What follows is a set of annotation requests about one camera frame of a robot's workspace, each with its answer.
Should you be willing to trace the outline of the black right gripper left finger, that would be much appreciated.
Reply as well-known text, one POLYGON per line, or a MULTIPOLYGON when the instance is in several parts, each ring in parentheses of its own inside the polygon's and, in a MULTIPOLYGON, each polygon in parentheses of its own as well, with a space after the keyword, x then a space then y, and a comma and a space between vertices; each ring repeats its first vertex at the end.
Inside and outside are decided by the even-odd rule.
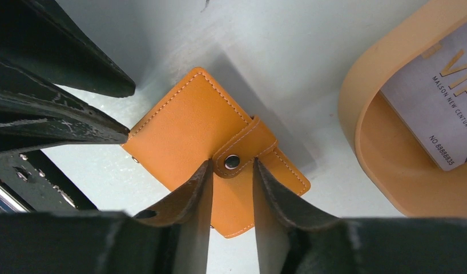
POLYGON ((0 214, 0 273, 205 273, 213 162, 157 203, 123 212, 0 214))

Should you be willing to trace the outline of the orange leather card holder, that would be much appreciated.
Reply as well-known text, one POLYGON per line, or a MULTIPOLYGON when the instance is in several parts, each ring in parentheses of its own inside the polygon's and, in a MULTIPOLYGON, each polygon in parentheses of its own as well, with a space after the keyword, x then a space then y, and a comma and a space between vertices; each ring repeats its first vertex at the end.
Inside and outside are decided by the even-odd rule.
POLYGON ((254 226, 255 159, 295 194, 311 187, 261 119, 245 112, 201 67, 193 68, 133 126, 123 149, 170 191, 212 160, 211 225, 225 238, 254 226))

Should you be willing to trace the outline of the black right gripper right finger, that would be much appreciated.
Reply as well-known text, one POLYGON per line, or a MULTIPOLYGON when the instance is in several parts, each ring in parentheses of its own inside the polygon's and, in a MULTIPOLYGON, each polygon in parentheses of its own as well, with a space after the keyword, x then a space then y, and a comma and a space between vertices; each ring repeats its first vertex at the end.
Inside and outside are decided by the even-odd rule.
POLYGON ((253 164, 261 273, 467 273, 467 219, 339 218, 253 164))

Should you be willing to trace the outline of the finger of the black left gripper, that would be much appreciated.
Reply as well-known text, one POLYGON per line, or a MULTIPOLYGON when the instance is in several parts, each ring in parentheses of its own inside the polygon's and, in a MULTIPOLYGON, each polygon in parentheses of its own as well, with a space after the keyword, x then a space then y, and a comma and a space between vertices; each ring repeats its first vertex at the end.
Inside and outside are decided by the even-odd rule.
POLYGON ((0 57, 60 86, 115 98, 136 88, 56 1, 0 1, 0 57))
POLYGON ((130 130, 0 57, 0 156, 65 144, 123 144, 130 130))

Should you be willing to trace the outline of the white VIP card upper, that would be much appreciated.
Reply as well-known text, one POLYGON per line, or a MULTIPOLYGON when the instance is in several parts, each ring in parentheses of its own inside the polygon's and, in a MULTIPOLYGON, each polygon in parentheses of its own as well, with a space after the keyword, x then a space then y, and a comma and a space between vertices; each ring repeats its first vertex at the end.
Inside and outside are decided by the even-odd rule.
POLYGON ((467 162, 467 23, 396 72, 381 94, 443 170, 467 162))

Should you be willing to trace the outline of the orange oval plastic tray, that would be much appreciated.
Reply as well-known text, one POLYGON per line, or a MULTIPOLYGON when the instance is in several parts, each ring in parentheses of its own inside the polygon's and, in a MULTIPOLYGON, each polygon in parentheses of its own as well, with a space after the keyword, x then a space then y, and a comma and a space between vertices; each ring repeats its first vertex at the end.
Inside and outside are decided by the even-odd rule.
POLYGON ((340 89, 340 124, 359 165, 405 216, 467 218, 467 164, 436 167, 379 90, 464 23, 467 1, 427 2, 365 51, 340 89))

